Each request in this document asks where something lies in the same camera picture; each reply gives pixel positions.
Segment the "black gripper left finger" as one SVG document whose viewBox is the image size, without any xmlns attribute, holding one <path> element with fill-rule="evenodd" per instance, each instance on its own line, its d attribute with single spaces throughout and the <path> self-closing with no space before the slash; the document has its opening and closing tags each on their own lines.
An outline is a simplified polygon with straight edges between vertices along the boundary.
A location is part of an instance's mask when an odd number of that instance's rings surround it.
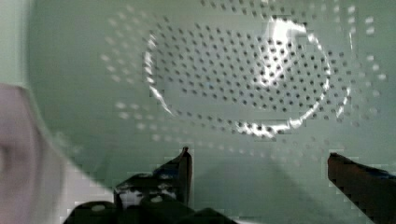
<svg viewBox="0 0 396 224">
<path fill-rule="evenodd" d="M 237 224 L 212 208 L 189 207 L 192 157 L 187 147 L 151 173 L 113 189 L 113 200 L 76 206 L 64 224 Z"/>
</svg>

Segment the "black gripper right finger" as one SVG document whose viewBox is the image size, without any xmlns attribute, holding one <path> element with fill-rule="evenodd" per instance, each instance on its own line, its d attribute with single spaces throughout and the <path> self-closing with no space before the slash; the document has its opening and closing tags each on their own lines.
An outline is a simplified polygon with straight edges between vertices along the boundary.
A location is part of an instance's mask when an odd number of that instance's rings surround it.
<svg viewBox="0 0 396 224">
<path fill-rule="evenodd" d="M 327 163 L 328 179 L 374 224 L 395 224 L 394 175 L 338 153 L 331 153 Z"/>
</svg>

